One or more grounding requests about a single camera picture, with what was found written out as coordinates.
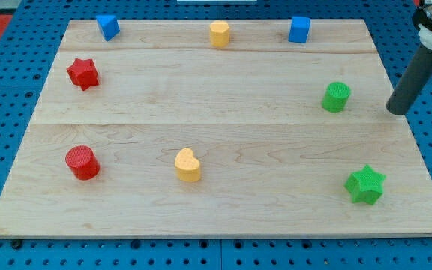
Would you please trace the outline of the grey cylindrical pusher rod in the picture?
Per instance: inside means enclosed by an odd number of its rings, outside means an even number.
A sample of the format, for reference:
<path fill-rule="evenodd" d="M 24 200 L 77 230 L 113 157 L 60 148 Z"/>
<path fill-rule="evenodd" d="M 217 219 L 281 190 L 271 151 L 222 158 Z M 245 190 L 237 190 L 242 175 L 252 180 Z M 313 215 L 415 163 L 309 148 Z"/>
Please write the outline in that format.
<path fill-rule="evenodd" d="M 432 50 L 420 44 L 386 102 L 386 109 L 396 116 L 405 115 L 431 75 Z"/>

